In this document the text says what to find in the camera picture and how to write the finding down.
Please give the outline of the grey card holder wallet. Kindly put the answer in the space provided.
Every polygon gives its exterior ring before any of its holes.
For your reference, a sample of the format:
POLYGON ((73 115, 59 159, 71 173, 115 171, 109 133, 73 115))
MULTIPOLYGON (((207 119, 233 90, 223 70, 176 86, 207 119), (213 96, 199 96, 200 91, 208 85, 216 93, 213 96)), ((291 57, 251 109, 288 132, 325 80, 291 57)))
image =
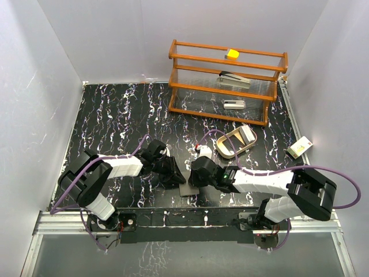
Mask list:
POLYGON ((185 171, 183 176, 186 180, 184 184, 179 184, 179 193, 181 197, 190 197, 199 194, 199 189, 189 183, 190 172, 185 171))

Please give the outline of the black credit card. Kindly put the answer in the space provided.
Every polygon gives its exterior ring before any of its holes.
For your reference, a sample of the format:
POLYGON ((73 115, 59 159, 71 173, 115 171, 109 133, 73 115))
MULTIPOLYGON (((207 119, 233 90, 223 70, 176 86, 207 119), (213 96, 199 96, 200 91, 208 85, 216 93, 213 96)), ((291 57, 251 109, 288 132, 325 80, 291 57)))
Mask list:
POLYGON ((245 147, 245 144, 242 140, 239 140, 237 136, 231 135, 229 136, 229 139, 225 139, 223 142, 226 149, 234 154, 234 150, 240 151, 245 147))

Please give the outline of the oval wooden tray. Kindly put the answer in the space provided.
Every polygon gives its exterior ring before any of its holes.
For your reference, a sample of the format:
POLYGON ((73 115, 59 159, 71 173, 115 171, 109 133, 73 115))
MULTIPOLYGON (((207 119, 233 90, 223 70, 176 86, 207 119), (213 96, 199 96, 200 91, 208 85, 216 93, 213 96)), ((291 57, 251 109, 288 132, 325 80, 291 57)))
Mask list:
POLYGON ((249 125, 242 125, 235 130, 220 137, 216 143, 216 149, 219 154, 226 159, 232 159, 235 155, 239 155, 247 149, 251 148, 256 140, 256 133, 249 125))

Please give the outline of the stack of cards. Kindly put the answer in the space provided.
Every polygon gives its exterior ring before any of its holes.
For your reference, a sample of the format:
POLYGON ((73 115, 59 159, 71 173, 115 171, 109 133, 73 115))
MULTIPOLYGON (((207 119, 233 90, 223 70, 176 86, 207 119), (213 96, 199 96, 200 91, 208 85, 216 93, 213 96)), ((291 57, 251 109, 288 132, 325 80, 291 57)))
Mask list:
POLYGON ((250 143, 255 141, 254 133, 248 125, 242 125, 239 129, 239 133, 240 133, 243 141, 247 145, 249 145, 250 143))

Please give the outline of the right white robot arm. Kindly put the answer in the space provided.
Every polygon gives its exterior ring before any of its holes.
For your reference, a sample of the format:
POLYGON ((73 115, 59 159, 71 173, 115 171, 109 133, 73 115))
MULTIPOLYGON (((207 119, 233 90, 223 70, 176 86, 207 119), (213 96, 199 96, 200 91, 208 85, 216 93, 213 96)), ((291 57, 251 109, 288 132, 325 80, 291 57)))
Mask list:
POLYGON ((221 167, 207 156, 192 162, 189 184, 197 188, 212 186, 223 193, 277 195, 277 199, 262 200, 257 213, 239 219, 239 223, 251 230, 271 229, 283 220, 304 215, 328 221, 337 189, 333 181, 315 169, 247 173, 236 166, 221 167))

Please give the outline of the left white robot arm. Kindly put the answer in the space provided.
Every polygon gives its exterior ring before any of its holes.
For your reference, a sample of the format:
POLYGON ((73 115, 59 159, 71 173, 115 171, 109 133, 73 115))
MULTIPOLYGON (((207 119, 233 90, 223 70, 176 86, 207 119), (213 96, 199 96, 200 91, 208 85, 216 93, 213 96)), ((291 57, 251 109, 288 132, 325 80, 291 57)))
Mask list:
POLYGON ((118 226, 119 216, 101 193, 106 181, 150 173, 156 173, 164 184, 186 182, 168 146, 153 140, 146 148, 138 147, 132 154, 122 156, 105 156, 85 150, 64 170, 58 179, 58 186, 79 207, 99 218, 101 226, 113 230, 118 226))

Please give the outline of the white card box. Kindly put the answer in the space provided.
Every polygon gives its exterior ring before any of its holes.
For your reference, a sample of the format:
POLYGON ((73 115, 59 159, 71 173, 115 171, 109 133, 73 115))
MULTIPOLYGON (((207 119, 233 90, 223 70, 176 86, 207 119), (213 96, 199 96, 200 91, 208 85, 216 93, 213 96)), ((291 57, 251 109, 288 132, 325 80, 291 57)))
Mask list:
POLYGON ((297 142, 292 144, 287 149, 287 153, 290 154, 294 159, 297 159, 312 146, 313 143, 306 136, 302 136, 297 142))

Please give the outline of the small white stapler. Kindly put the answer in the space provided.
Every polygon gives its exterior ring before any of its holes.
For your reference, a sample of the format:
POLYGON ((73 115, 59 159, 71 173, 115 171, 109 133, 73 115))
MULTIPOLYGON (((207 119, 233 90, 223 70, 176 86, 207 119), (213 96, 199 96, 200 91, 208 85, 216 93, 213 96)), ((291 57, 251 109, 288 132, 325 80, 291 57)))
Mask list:
POLYGON ((227 110, 242 110, 245 108, 245 103, 242 100, 225 100, 223 106, 227 110))

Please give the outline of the orange wooden shelf rack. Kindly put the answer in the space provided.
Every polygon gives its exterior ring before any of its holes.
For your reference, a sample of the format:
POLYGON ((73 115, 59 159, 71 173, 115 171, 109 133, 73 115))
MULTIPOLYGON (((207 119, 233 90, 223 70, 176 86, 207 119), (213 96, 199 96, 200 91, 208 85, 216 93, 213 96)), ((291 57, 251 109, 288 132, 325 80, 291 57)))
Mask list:
POLYGON ((169 111, 265 126, 288 53, 173 40, 169 111))

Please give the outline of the grey black stapler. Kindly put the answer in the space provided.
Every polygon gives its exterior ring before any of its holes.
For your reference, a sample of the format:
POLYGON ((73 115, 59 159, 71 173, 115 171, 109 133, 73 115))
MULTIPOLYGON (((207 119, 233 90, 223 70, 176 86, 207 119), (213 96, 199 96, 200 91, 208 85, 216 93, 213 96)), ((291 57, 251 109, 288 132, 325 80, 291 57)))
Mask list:
POLYGON ((219 77, 217 78, 217 82, 222 85, 229 85, 232 87, 250 89, 251 87, 251 80, 240 75, 221 71, 219 73, 219 77))

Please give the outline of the yellow white block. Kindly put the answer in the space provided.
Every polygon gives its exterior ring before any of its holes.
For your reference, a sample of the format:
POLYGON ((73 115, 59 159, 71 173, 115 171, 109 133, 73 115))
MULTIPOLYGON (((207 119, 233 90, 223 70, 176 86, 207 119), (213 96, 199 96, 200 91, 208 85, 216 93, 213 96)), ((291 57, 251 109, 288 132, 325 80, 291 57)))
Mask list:
POLYGON ((238 59, 239 55, 240 55, 240 52, 230 48, 225 53, 224 58, 227 59, 227 60, 230 60, 230 61, 236 61, 238 59))

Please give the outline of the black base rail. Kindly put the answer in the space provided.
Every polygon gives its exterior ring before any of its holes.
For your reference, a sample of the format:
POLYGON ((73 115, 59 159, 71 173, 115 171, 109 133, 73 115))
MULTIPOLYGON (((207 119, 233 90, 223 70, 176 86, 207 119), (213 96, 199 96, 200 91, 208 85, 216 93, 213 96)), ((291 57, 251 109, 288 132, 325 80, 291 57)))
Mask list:
POLYGON ((87 224, 98 237, 114 235, 121 244, 139 242, 220 242, 256 244, 274 248, 289 229, 287 221, 275 227, 252 226, 249 216, 255 208, 121 208, 108 227, 96 216, 87 224))

